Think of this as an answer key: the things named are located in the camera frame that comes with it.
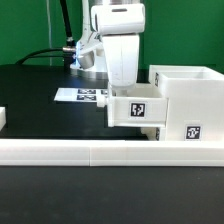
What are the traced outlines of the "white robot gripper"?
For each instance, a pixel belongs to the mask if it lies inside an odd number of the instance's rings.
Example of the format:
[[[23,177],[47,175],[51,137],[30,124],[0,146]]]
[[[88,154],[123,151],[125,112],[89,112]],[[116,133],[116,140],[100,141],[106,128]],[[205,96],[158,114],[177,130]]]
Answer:
[[[116,96],[127,96],[137,80],[139,34],[145,29],[142,3],[95,5],[91,8],[93,29],[100,35],[110,86]]]

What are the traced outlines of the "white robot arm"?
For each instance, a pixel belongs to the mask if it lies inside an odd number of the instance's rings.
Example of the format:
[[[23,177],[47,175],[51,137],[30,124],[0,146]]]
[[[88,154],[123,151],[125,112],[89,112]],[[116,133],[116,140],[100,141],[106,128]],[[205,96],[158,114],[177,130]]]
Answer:
[[[137,82],[145,6],[142,0],[82,0],[82,6],[82,36],[70,68],[78,76],[107,79],[116,95],[126,95]]]

